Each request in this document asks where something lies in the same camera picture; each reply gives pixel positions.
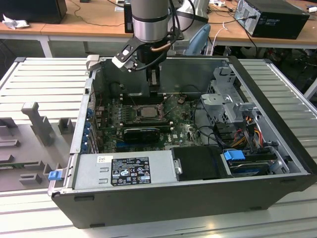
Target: motherboard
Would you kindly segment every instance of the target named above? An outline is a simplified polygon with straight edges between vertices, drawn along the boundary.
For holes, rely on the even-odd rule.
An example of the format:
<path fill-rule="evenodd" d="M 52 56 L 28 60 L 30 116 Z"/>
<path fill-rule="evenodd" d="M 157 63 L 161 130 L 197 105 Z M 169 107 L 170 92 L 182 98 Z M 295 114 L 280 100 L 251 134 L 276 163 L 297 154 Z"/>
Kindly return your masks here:
<path fill-rule="evenodd" d="M 157 103 L 139 103 L 131 97 L 112 99 L 102 108 L 98 131 L 102 134 L 103 153 L 202 145 L 193 124 L 197 100 L 170 94 Z"/>

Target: desk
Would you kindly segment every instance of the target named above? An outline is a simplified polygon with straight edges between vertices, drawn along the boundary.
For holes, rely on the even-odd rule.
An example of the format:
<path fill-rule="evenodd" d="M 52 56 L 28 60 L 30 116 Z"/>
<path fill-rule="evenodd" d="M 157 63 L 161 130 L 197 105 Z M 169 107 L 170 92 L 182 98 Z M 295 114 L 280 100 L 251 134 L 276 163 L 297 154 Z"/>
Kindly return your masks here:
<path fill-rule="evenodd" d="M 305 1 L 289 0 L 290 3 L 305 8 Z M 61 24 L 31 23 L 30 28 L 11 30 L 0 25 L 0 38 L 38 40 L 41 43 L 46 57 L 52 57 L 49 41 L 83 41 L 83 42 L 126 42 L 132 34 L 124 33 L 123 12 L 115 12 L 115 6 L 106 0 L 93 0 L 90 3 L 80 3 L 79 0 L 66 0 L 67 14 Z M 226 1 L 229 7 L 235 7 L 236 2 Z M 94 24 L 107 24 L 119 26 L 97 26 L 84 22 L 76 17 L 74 12 L 85 21 Z M 230 21 L 233 18 L 224 12 L 212 12 L 209 14 L 209 22 Z M 212 24 L 210 37 L 214 38 L 221 24 Z M 217 36 L 217 45 L 248 46 L 250 42 L 247 34 L 237 22 L 226 24 L 228 31 L 223 30 Z M 276 48 L 317 48 L 317 21 L 309 20 L 304 26 L 297 40 L 253 38 L 258 47 Z"/>

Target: warning label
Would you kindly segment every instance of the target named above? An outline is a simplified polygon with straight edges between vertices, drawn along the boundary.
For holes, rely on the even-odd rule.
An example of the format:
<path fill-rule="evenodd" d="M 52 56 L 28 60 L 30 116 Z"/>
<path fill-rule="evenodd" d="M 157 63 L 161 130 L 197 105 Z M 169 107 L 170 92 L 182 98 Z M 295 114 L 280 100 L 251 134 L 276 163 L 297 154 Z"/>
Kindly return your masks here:
<path fill-rule="evenodd" d="M 151 183 L 150 163 L 148 157 L 112 159 L 112 186 Z"/>

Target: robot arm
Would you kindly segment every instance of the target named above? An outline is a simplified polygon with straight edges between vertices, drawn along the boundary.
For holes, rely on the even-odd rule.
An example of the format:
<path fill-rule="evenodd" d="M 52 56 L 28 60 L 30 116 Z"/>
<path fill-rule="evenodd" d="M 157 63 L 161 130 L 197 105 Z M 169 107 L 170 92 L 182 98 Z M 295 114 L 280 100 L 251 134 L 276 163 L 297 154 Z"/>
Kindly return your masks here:
<path fill-rule="evenodd" d="M 166 59 L 167 51 L 176 41 L 184 40 L 183 32 L 186 31 L 187 38 L 191 38 L 198 28 L 208 22 L 208 3 L 209 0 L 184 0 L 183 6 L 176 11 L 172 0 L 132 0 L 134 36 L 113 57 L 112 62 L 122 71 L 145 70 L 150 92 L 157 93 L 159 63 Z M 138 66 L 133 57 L 135 52 L 144 66 Z"/>

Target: black box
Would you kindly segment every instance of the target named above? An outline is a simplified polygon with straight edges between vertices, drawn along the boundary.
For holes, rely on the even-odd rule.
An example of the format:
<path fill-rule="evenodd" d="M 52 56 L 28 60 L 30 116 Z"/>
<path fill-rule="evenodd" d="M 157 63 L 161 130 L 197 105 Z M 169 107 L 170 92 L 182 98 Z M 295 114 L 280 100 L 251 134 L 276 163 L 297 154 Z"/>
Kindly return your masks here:
<path fill-rule="evenodd" d="M 14 20 L 59 24 L 67 12 L 65 0 L 1 0 L 3 14 Z"/>
<path fill-rule="evenodd" d="M 309 14 L 283 0 L 240 0 L 235 19 L 252 37 L 297 39 Z"/>

